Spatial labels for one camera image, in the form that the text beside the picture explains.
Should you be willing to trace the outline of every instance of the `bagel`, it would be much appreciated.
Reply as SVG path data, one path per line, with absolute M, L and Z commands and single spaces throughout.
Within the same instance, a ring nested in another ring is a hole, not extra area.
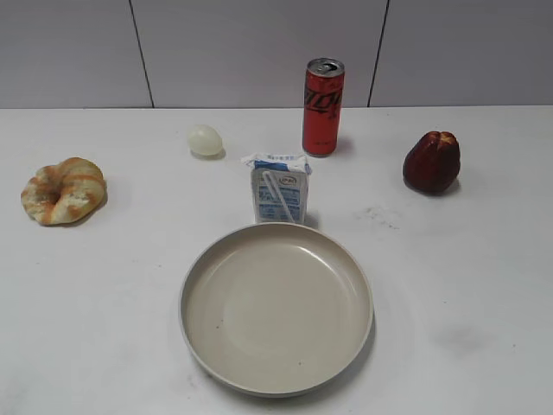
M 41 225 L 71 223 L 89 214 L 105 197 L 104 175 L 84 158 L 72 157 L 36 172 L 21 193 L 25 212 Z

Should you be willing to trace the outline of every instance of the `soda can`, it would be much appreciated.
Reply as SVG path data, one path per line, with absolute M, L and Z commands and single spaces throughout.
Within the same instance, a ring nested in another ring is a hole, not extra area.
M 325 157 L 336 149 L 344 88 L 344 64 L 319 58 L 308 63 L 303 95 L 303 149 Z

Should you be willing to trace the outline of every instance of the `white egg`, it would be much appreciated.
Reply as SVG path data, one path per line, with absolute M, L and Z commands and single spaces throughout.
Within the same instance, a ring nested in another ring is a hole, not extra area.
M 188 133 L 190 150 L 200 156 L 216 156 L 223 150 L 223 140 L 209 125 L 195 125 Z

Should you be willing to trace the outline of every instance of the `apple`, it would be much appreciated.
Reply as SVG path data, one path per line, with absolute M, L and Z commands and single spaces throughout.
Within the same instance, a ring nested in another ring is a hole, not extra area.
M 447 131 L 424 134 L 404 161 L 404 179 L 424 193 L 437 195 L 459 174 L 461 153 L 455 136 Z

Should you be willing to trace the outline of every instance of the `plate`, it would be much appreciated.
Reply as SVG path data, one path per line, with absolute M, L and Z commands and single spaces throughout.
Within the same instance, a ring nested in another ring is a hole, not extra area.
M 179 314 L 195 359 L 217 380 L 265 397 L 310 391 L 344 370 L 372 324 L 372 294 L 341 245 L 287 223 L 246 227 L 188 272 Z

